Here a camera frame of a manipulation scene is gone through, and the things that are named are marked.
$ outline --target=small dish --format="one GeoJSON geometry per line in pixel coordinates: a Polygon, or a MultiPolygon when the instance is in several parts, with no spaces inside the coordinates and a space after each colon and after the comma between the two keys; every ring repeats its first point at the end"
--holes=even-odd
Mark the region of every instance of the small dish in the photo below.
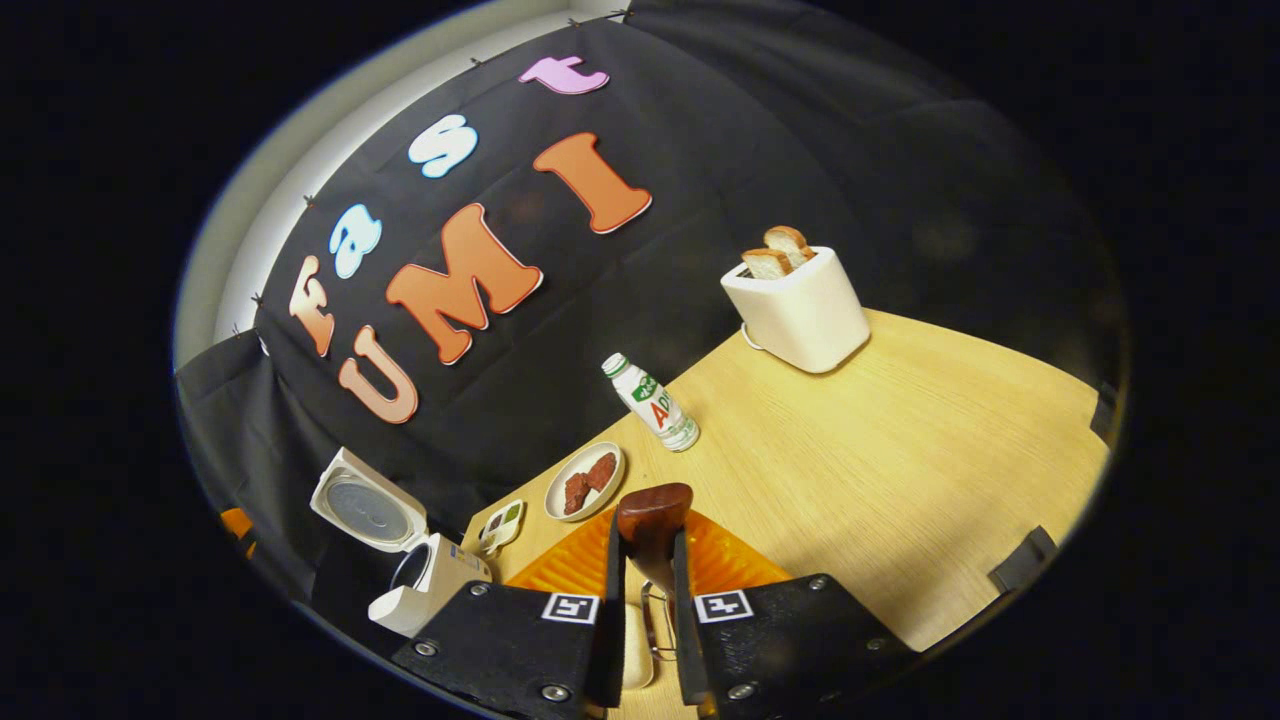
{"type": "Polygon", "coordinates": [[[622,448],[612,442],[598,442],[589,447],[584,447],[581,452],[570,459],[568,462],[561,468],[561,471],[556,474],[549,488],[547,488],[547,500],[543,503],[547,514],[554,519],[564,523],[576,523],[582,520],[589,515],[594,514],[596,510],[604,506],[605,502],[613,497],[613,493],[618,491],[618,486],[622,484],[622,474],[627,469],[627,456],[622,454],[622,448]],[[577,473],[586,473],[595,465],[604,454],[612,452],[618,457],[618,464],[613,468],[613,475],[609,477],[609,482],[604,486],[603,491],[590,489],[586,492],[586,501],[582,502],[582,509],[577,512],[564,512],[564,484],[577,473]]]}

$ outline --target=bottle cap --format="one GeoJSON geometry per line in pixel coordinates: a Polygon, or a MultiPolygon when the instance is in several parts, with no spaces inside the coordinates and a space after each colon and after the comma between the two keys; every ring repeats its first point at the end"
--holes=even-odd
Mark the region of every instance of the bottle cap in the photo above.
{"type": "Polygon", "coordinates": [[[600,369],[604,370],[604,377],[612,378],[626,369],[630,364],[631,363],[627,360],[626,355],[614,352],[613,355],[609,355],[609,359],[605,360],[603,365],[600,365],[600,369]]]}

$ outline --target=white wall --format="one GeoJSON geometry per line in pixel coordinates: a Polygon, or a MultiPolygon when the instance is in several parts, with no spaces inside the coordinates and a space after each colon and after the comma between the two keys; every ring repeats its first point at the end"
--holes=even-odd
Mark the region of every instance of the white wall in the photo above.
{"type": "Polygon", "coordinates": [[[253,327],[275,258],[314,195],[361,143],[415,100],[484,60],[568,19],[630,0],[495,0],[394,45],[296,111],[244,163],[196,240],[178,299],[174,369],[253,327]]]}

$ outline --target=letter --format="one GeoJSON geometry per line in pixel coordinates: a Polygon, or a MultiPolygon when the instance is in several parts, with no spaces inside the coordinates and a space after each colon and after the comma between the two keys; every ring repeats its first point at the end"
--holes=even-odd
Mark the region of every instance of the letter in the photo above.
{"type": "Polygon", "coordinates": [[[593,90],[599,90],[604,87],[604,83],[609,82],[609,76],[604,73],[596,72],[584,76],[577,70],[570,69],[581,63],[582,59],[577,56],[564,58],[563,60],[543,58],[534,63],[534,67],[525,70],[525,74],[520,76],[520,82],[536,79],[561,95],[582,95],[593,90]]]}
{"type": "Polygon", "coordinates": [[[408,146],[408,159],[424,163],[424,176],[443,178],[453,165],[466,160],[480,141],[476,131],[466,124],[467,119],[462,115],[444,115],[413,140],[408,146]]]}
{"type": "Polygon", "coordinates": [[[440,229],[448,274],[404,265],[387,286],[387,301],[403,305],[440,348],[440,363],[452,365],[471,348],[471,333],[453,329],[444,315],[483,331],[489,316],[480,290],[489,293],[489,309],[509,313],[543,284],[543,272],[520,264],[484,222],[484,205],[472,202],[453,214],[440,229]]]}
{"type": "Polygon", "coordinates": [[[534,169],[559,176],[591,211],[591,229],[607,234],[648,210],[653,196],[618,177],[595,151],[595,141],[589,132],[571,135],[543,150],[534,169]]]}
{"type": "Polygon", "coordinates": [[[324,286],[311,275],[320,272],[320,260],[315,255],[307,255],[302,261],[302,270],[298,272],[298,282],[293,283],[293,296],[289,297],[289,315],[302,320],[302,327],[307,329],[311,340],[316,341],[316,354],[320,357],[329,355],[329,342],[333,340],[333,315],[320,311],[329,304],[324,286]]]}
{"type": "Polygon", "coordinates": [[[653,409],[653,418],[658,420],[658,429],[660,430],[662,424],[667,421],[667,415],[669,415],[669,413],[664,411],[662,407],[658,407],[657,402],[650,402],[649,407],[653,409]]]}
{"type": "Polygon", "coordinates": [[[352,205],[338,218],[329,233],[329,252],[335,252],[333,269],[338,277],[347,279],[360,269],[360,261],[370,250],[378,246],[383,237],[383,222],[369,214],[369,208],[352,205]]]}
{"type": "Polygon", "coordinates": [[[398,425],[412,418],[413,413],[417,411],[417,388],[413,387],[413,380],[404,374],[404,370],[378,343],[374,328],[369,325],[360,328],[360,332],[356,333],[353,346],[356,355],[367,357],[396,386],[396,397],[388,400],[374,389],[374,386],[369,384],[365,375],[360,374],[360,368],[356,365],[355,357],[343,360],[342,369],[338,372],[338,384],[353,392],[365,404],[365,407],[374,411],[374,415],[393,425],[398,425]]]}

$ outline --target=white toaster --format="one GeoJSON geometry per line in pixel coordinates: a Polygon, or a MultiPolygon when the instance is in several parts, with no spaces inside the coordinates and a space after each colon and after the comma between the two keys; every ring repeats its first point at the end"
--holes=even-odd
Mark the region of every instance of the white toaster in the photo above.
{"type": "Polygon", "coordinates": [[[817,255],[786,277],[756,279],[742,263],[721,286],[753,347],[806,373],[826,373],[861,347],[872,329],[836,252],[810,249],[817,255]]]}

